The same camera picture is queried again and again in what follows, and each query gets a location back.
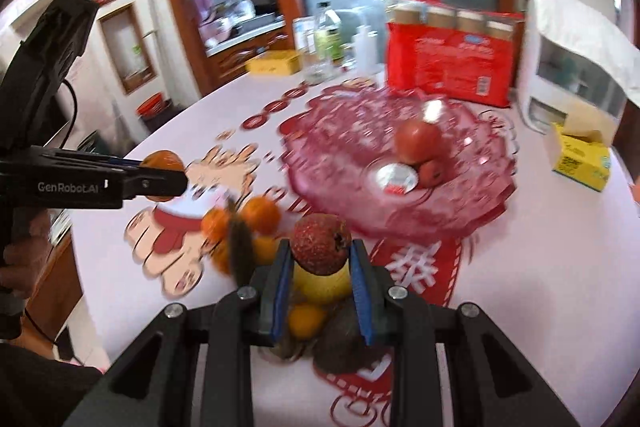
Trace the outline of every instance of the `floor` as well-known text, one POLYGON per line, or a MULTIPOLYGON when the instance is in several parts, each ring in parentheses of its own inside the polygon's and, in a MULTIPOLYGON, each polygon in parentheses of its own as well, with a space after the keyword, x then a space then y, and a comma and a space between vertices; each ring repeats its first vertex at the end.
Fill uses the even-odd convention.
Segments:
MULTIPOLYGON (((71 337, 71 348, 76 359, 84 365, 97 367, 102 372, 105 372, 111 362, 104 349, 102 349, 100 340, 98 340, 94 322, 91 320, 84 297, 79 300, 69 315, 63 330, 65 328, 68 328, 68 333, 71 337)), ((58 348, 54 347, 53 351, 56 359, 60 360, 58 348)))

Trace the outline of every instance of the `pink tablecloth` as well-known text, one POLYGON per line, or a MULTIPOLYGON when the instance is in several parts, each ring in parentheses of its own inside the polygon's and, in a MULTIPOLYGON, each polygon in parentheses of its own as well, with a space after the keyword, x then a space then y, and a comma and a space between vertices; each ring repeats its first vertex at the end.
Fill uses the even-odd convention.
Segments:
MULTIPOLYGON (((299 87, 301 80, 245 75, 130 154, 142 159, 171 149, 191 162, 190 192, 180 200, 155 206, 136 198, 118 211, 73 212, 84 295, 112 359, 168 302, 199 307, 234 289, 200 251, 199 220, 224 196, 208 190, 212 185, 236 196, 270 191, 287 210, 284 227, 305 210, 287 187, 277 132, 326 87, 299 87), (179 241, 159 255, 164 227, 178 230, 179 241)), ((551 172, 543 137, 515 111, 489 110, 483 118, 494 119, 517 155, 518 188, 507 212, 459 241, 369 240, 367 248, 429 301, 482 306, 581 425, 599 426, 640 367, 640 228, 623 169, 613 158, 609 184, 598 194, 551 172)), ((255 350, 252 363, 258 427, 388 425, 387 359, 349 381, 318 377, 308 359, 282 365, 255 350)))

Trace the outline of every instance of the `metal screw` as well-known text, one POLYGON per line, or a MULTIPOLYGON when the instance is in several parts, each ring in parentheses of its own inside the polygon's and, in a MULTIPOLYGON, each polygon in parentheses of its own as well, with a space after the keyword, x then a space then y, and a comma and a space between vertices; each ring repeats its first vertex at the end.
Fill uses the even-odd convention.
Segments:
POLYGON ((253 286, 242 286, 238 288, 238 297, 243 301, 253 299, 258 295, 258 292, 253 286))
POLYGON ((179 317, 180 315, 182 315, 182 306, 180 306, 180 304, 177 304, 177 303, 169 304, 164 309, 164 314, 170 319, 179 317))
POLYGON ((404 286, 391 286, 388 293, 389 297, 391 297, 394 301, 402 300, 407 295, 409 295, 409 292, 404 286))
POLYGON ((470 319, 474 319, 480 314, 480 308, 471 302, 462 304, 460 311, 465 317, 469 317, 470 319))

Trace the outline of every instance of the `yellow cardboard box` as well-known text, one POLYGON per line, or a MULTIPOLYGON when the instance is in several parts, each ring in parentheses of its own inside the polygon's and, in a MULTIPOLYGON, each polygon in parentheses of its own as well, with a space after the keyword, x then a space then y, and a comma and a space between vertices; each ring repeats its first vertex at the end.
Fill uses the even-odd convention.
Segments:
POLYGON ((301 70, 300 54, 293 50, 264 52, 247 61, 246 68, 255 74, 295 74, 301 70))
POLYGON ((562 133, 562 126, 552 124, 546 135, 546 149, 555 172, 598 192, 609 180, 609 147, 601 143, 599 132, 583 136, 562 133))

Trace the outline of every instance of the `red circle print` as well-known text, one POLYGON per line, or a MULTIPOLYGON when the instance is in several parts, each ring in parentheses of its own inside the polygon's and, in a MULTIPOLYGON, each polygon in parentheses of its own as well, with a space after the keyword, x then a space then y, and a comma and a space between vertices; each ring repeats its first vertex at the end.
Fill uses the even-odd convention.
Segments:
POLYGON ((251 131, 252 129, 257 129, 258 127, 266 124, 267 120, 269 120, 269 118, 267 118, 265 115, 255 114, 244 120, 240 127, 242 127, 244 130, 251 131))
POLYGON ((284 96, 287 98, 300 98, 306 94, 307 91, 308 88, 306 86, 294 87, 293 89, 289 89, 284 96))
POLYGON ((283 109, 286 109, 289 105, 289 100, 276 100, 275 102, 270 102, 264 106, 264 111, 266 112, 278 112, 283 109))

